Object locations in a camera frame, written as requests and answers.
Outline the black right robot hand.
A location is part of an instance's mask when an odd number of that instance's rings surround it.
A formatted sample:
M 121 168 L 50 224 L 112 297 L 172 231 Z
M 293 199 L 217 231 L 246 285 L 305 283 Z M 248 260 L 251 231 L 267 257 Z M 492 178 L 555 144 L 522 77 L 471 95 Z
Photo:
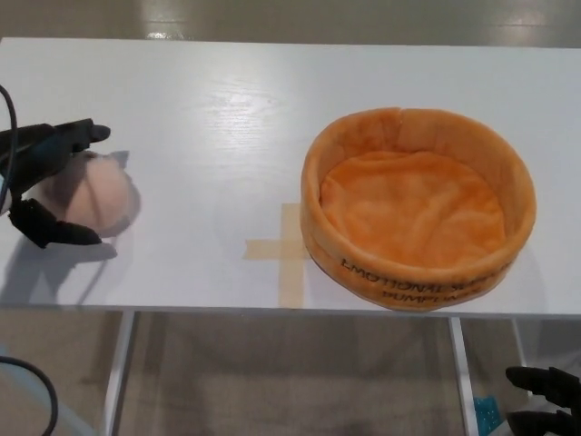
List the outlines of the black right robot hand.
M 507 379 L 517 388 L 544 397 L 564 411 L 514 411 L 507 422 L 514 435 L 579 435 L 580 379 L 555 367 L 548 369 L 513 366 L 506 369 Z

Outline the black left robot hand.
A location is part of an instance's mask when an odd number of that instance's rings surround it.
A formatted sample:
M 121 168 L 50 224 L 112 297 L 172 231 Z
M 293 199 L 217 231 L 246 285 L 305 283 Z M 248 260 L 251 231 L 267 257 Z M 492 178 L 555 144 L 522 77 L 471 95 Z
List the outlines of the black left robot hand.
M 50 243 L 97 245 L 102 239 L 96 231 L 57 218 L 36 199 L 23 195 L 40 182 L 62 172 L 79 153 L 92 143 L 106 140 L 111 129 L 92 119 L 50 125 L 32 124 L 12 133 L 1 133 L 1 185 L 7 187 L 1 213 L 29 241 L 44 249 Z

